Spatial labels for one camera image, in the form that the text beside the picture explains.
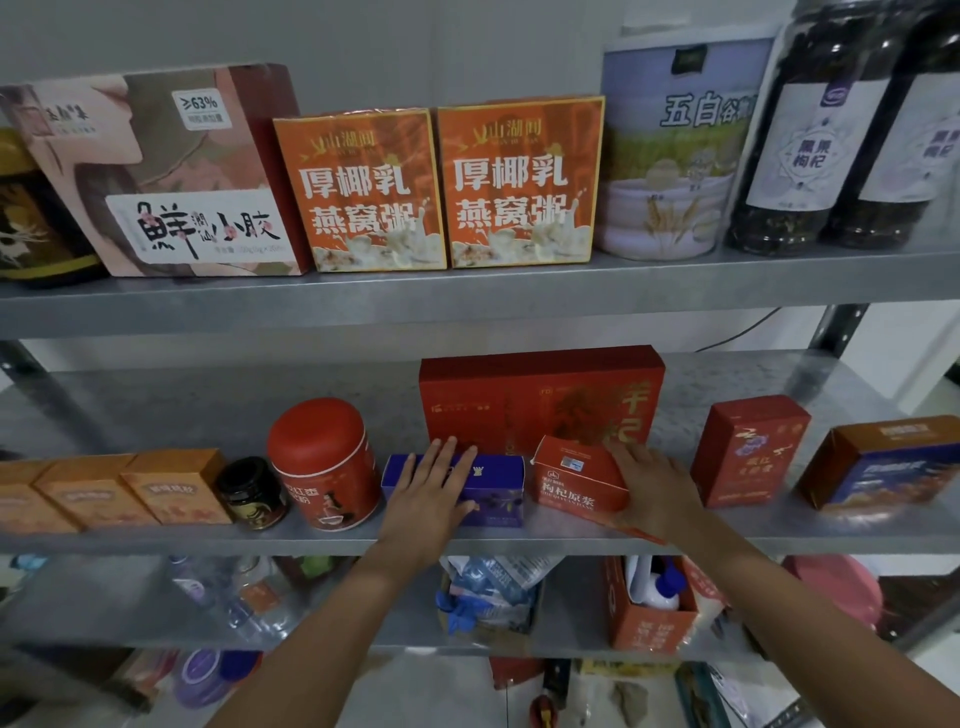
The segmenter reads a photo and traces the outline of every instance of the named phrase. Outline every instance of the hand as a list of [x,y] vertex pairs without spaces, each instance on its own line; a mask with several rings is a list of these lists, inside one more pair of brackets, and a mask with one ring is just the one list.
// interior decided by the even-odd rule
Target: hand
[[457,439],[440,445],[433,441],[416,471],[416,456],[407,457],[373,547],[408,579],[437,562],[464,516],[478,507],[472,500],[457,502],[477,448],[468,449],[451,472]]
[[678,524],[703,511],[696,484],[676,459],[637,443],[610,440],[606,447],[630,489],[630,505],[616,515],[616,525],[672,542]]

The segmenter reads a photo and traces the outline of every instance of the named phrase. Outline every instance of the shelf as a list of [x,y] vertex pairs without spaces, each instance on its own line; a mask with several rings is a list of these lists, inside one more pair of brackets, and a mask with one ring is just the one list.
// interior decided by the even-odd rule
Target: shelf
[[299,278],[106,279],[55,291],[0,286],[0,341],[491,321],[960,298],[960,248],[918,233],[904,252],[816,246],[767,259],[718,249],[641,263]]
[[[547,577],[530,652],[536,657],[592,657],[644,662],[666,659],[608,647],[602,561],[573,557]],[[310,596],[319,606],[346,570],[323,582]],[[483,645],[444,634],[434,607],[441,570],[418,576],[394,604],[372,651],[443,655],[489,655]],[[200,611],[169,581],[157,557],[61,556],[40,570],[0,618],[0,643],[58,643],[271,649],[275,643],[248,642]],[[761,660],[743,632],[728,628],[723,639],[707,632],[683,648],[679,659],[716,662]]]
[[[668,354],[650,442],[689,464],[711,404],[785,393],[813,422],[787,476],[792,485],[834,425],[902,413],[847,366],[821,352]],[[393,452],[422,450],[426,433],[416,363],[140,370],[22,380],[0,394],[0,444],[26,457],[220,447],[227,457],[263,454],[271,423],[289,406],[334,395],[363,414],[381,466]],[[452,554],[604,555],[668,553],[536,504],[523,528],[461,528]],[[960,553],[960,488],[925,506],[870,520],[817,513],[789,491],[765,506],[719,511],[771,555]],[[382,514],[339,533],[310,528],[299,513],[250,532],[233,526],[106,529],[69,535],[0,536],[0,552],[46,554],[359,555]]]

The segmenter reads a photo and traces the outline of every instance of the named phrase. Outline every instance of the red box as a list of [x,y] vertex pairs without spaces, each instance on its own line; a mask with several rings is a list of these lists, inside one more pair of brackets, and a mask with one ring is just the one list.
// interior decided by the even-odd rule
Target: red box
[[772,498],[809,424],[809,413],[786,395],[714,404],[690,468],[704,504]]
[[[630,491],[613,456],[605,448],[580,445],[549,435],[540,441],[534,455],[531,495],[540,505],[609,527],[614,527],[613,515],[630,503]],[[619,530],[663,543],[636,528]]]
[[[674,564],[677,569],[684,568],[680,558],[675,558]],[[613,649],[651,650],[672,655],[693,629],[699,613],[689,583],[686,589],[680,592],[680,609],[676,612],[664,612],[661,609],[641,607],[630,600],[627,581],[623,575],[622,556],[604,558],[604,582],[607,586],[608,634]]]
[[431,439],[532,455],[543,435],[646,442],[663,372],[647,346],[424,359],[420,398]]

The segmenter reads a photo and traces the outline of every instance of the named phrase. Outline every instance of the person's left hand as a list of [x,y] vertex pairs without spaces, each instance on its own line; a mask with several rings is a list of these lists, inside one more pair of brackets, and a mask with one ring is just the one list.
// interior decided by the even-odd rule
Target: person's left hand
[[376,545],[389,551],[391,560],[396,559],[395,566],[408,578],[437,563],[457,526],[477,507],[472,500],[457,502],[477,448],[469,448],[451,470],[456,446],[455,437],[442,449],[441,441],[434,440],[416,470],[416,456],[407,457],[387,501]]

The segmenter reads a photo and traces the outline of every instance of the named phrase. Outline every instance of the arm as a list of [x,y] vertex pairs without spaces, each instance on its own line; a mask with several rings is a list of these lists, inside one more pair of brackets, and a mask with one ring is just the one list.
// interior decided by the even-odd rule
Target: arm
[[643,445],[608,447],[631,491],[619,519],[689,556],[826,726],[956,723],[960,697],[704,509],[680,463]]
[[416,472],[410,455],[376,544],[207,728],[336,725],[391,605],[414,576],[437,562],[460,521],[476,507],[471,500],[457,503],[476,448],[467,450],[447,477],[456,440],[440,445],[434,441]]

